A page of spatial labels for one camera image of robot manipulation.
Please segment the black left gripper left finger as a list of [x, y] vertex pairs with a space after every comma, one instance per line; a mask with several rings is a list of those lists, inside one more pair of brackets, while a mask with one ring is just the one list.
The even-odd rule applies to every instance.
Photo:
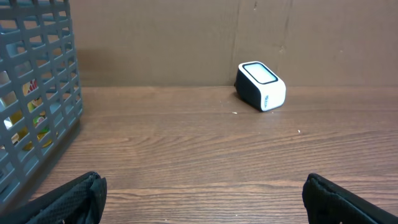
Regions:
[[99, 223], [106, 197], [106, 179], [96, 172], [87, 172], [18, 209], [1, 215], [1, 224]]

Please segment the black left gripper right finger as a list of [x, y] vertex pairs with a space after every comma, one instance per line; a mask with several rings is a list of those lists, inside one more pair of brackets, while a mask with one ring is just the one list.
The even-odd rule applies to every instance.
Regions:
[[397, 223], [397, 216], [315, 173], [303, 185], [302, 200], [311, 224]]

